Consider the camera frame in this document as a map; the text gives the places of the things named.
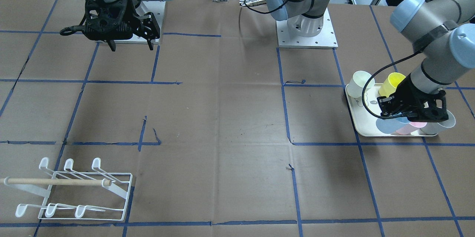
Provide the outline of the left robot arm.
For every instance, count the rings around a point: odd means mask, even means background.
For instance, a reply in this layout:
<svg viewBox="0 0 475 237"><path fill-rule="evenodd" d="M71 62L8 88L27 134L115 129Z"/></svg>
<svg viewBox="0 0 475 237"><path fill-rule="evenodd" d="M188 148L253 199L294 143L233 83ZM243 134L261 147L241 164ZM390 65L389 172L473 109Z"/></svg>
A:
<svg viewBox="0 0 475 237"><path fill-rule="evenodd" d="M299 17L320 22L329 0L266 0L277 21ZM448 119L446 87L474 68L474 0L403 0L390 17L408 39L414 55L426 58L390 96L377 98L382 120L406 117L411 122Z"/></svg>

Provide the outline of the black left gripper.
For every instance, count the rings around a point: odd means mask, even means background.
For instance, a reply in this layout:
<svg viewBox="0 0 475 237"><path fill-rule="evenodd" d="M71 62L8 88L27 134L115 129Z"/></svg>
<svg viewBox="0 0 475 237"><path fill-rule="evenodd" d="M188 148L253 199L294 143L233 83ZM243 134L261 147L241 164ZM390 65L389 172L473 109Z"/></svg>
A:
<svg viewBox="0 0 475 237"><path fill-rule="evenodd" d="M443 122L449 119L446 92L425 93L414 85L410 75L398 84L395 93L389 97L380 96L377 100L381 119L407 117L411 122Z"/></svg>

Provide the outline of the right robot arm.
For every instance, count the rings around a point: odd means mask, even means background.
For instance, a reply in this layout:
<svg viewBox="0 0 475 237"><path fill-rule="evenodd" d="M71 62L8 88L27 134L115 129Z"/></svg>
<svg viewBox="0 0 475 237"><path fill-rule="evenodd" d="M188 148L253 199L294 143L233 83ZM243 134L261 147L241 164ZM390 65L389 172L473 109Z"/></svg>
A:
<svg viewBox="0 0 475 237"><path fill-rule="evenodd" d="M140 10L146 1L171 0L85 0L81 22L62 29L60 34L69 36L81 32L89 40L107 43L112 51L116 50L117 40L137 36L153 50L154 41L161 36L161 28L153 12Z"/></svg>

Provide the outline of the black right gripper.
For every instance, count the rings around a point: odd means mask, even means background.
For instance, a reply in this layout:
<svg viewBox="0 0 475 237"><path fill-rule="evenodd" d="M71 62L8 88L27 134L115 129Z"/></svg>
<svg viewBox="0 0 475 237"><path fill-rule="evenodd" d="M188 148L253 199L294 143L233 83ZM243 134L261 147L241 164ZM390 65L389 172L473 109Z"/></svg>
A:
<svg viewBox="0 0 475 237"><path fill-rule="evenodd" d="M148 12L140 16L132 0L110 3L85 0L85 15L83 34L90 40L108 42L112 52L117 50L114 40L128 40L133 34L146 39L150 51L154 50L153 40L160 38L154 14Z"/></svg>

